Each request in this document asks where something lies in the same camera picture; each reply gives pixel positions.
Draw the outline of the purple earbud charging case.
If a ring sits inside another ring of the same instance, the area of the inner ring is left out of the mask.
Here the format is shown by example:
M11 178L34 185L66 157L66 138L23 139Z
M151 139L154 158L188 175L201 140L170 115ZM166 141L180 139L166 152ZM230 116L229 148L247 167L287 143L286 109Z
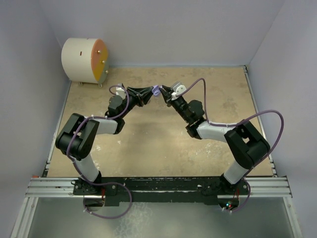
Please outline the purple earbud charging case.
M160 88L161 88L160 85L155 85L155 86L153 87L152 93L153 93L153 95L154 95L155 97L158 97L158 96L161 94Z

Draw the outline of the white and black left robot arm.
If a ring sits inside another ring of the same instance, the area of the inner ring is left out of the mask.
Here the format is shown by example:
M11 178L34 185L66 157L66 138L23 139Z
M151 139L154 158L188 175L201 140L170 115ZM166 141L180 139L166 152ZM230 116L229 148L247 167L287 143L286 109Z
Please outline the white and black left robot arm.
M135 107L146 105L153 95L153 86L145 88L125 88L122 84L111 86L116 92L109 99L104 116L89 116L73 113L56 138L55 146L73 163L84 188L90 194L102 189L101 172L95 166L91 149L99 134L119 134L124 125L124 117Z

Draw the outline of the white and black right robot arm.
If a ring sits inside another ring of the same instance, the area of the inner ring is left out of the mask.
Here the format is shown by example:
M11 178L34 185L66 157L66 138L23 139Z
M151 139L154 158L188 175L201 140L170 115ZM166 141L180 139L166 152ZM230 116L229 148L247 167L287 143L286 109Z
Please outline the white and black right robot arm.
M202 102L186 102L173 88L159 88L167 106L173 107L187 123L186 130L192 138L211 139L227 143L234 157L234 162L221 175L221 190L232 194L238 188L238 182L270 150L269 143L249 121L238 126L215 126L205 118Z

